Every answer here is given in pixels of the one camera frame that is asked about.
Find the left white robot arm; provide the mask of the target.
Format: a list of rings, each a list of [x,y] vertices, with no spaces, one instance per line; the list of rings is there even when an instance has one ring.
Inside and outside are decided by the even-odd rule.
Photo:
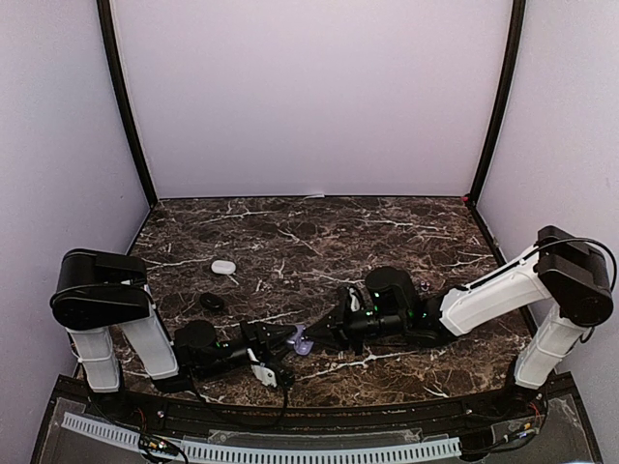
[[[116,421],[136,413],[135,398],[123,390],[110,330],[118,328],[134,349],[155,388],[192,392],[206,381],[248,366],[264,386],[288,390],[293,373],[283,366],[292,325],[242,321],[240,335],[218,340],[207,320],[193,320],[169,333],[158,314],[143,260],[85,248],[68,251],[50,307],[74,344],[90,389]]]

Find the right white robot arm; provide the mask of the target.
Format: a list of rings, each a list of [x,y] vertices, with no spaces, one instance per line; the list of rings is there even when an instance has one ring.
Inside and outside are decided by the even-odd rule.
[[[376,268],[365,278],[370,305],[355,285],[344,285],[336,306],[304,335],[356,354],[366,340],[395,334],[412,345],[435,348],[514,309],[549,300],[544,322],[516,358],[511,384],[493,399],[494,412],[512,420],[582,336],[610,318],[617,277],[617,259],[606,245],[549,225],[517,258],[429,299],[419,295],[408,272]]]

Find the purple round charging case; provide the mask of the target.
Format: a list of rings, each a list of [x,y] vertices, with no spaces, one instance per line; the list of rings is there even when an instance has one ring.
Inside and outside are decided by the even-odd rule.
[[[306,327],[304,325],[298,324],[295,328],[296,332],[285,341],[285,345],[298,356],[308,356],[314,342],[305,336]]]

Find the white earbud charging case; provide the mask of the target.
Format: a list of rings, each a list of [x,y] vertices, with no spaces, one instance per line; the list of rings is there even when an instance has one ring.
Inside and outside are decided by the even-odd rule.
[[[211,271],[216,275],[230,276],[236,269],[236,264],[228,260],[215,260],[211,263]]]

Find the black earbud charging case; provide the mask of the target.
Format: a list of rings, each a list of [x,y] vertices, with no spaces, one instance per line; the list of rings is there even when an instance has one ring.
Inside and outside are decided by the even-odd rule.
[[[210,292],[202,293],[199,296],[200,305],[208,311],[211,312],[222,312],[225,310],[225,302],[224,300]]]

